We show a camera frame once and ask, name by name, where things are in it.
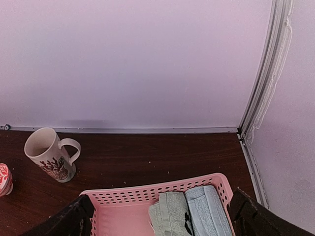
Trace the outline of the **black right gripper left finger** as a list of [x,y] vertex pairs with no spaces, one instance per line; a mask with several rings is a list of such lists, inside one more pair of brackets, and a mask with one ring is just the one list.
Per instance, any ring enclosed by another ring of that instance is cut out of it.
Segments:
[[80,195],[56,215],[23,233],[24,236],[89,236],[95,207],[88,195]]

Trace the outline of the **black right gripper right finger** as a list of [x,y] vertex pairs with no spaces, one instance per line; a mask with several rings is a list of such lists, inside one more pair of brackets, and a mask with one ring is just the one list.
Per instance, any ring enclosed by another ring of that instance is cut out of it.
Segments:
[[241,189],[234,191],[227,210],[237,236],[314,236],[276,216]]

